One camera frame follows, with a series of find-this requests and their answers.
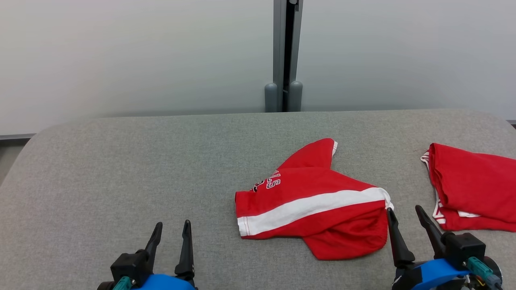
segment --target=white wall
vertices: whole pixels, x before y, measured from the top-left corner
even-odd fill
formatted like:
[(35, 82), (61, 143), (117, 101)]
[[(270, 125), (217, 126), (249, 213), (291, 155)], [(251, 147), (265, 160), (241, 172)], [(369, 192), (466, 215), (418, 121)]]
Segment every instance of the white wall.
[(2, 0), (0, 135), (90, 116), (264, 111), (272, 17), (272, 0)]
[(467, 107), (516, 120), (516, 1), (304, 0), (302, 110)]

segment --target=folded red shirt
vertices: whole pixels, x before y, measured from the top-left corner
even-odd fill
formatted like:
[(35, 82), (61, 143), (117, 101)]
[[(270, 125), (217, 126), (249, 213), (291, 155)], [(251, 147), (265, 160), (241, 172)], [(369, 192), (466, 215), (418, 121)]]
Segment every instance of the folded red shirt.
[(269, 178), (235, 194), (244, 239), (302, 237), (320, 260), (350, 259), (387, 241), (382, 188), (330, 169), (337, 142), (326, 138), (289, 157)]
[(436, 190), (433, 217), (447, 231), (516, 232), (516, 160), (432, 143), (421, 157)]

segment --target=white panel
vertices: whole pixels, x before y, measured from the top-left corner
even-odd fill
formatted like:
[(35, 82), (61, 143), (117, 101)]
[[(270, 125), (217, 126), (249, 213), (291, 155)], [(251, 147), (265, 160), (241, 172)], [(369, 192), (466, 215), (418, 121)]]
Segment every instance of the white panel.
[(513, 0), (304, 0), (302, 110), (471, 108), (516, 120)]
[(264, 111), (273, 1), (2, 0), (0, 135), (81, 117)]

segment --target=robotic arm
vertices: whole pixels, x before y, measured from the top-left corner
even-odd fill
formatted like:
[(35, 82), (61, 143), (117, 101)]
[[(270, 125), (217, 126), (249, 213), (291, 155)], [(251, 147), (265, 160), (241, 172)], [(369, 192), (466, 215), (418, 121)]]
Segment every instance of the robotic arm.
[(97, 290), (198, 290), (194, 284), (194, 251), (189, 220), (183, 227), (183, 248), (179, 264), (175, 267), (176, 276), (154, 274), (154, 258), (162, 229), (163, 223), (157, 223), (145, 250), (121, 254), (111, 265), (114, 281), (102, 282)]
[(486, 244), (470, 233), (441, 234), (423, 208), (416, 206), (434, 251), (434, 260), (414, 262), (398, 229), (398, 220), (388, 209), (389, 236), (396, 275), (392, 290), (502, 290), (502, 273), (484, 256)]

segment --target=gray floor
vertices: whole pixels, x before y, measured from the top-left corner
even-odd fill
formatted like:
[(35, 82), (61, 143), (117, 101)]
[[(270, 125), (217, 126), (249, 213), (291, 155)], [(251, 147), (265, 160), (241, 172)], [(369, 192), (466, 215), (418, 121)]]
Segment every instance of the gray floor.
[(22, 149), (23, 145), (0, 146), (0, 184)]

